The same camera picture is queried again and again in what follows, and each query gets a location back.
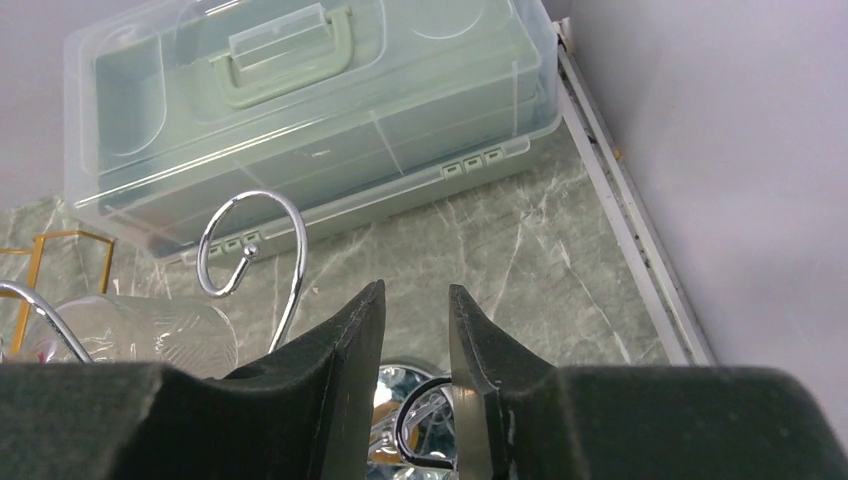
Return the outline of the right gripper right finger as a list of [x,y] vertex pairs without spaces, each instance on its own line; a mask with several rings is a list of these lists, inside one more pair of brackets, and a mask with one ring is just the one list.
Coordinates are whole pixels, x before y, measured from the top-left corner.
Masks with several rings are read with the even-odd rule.
[[792,376],[748,367],[549,364],[449,289],[462,479],[843,479]]

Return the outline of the clear ribbed wine glass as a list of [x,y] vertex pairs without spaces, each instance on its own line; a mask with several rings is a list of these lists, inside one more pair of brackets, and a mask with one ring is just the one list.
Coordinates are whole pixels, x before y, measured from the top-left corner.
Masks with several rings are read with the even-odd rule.
[[91,295],[56,311],[97,362],[166,362],[200,378],[222,378],[239,362],[228,317],[196,299]]

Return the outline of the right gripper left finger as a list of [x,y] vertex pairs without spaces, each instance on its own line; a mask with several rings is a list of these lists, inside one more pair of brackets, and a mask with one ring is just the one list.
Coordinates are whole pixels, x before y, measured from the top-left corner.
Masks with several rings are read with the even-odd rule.
[[221,379],[165,363],[5,363],[5,479],[362,479],[385,284]]

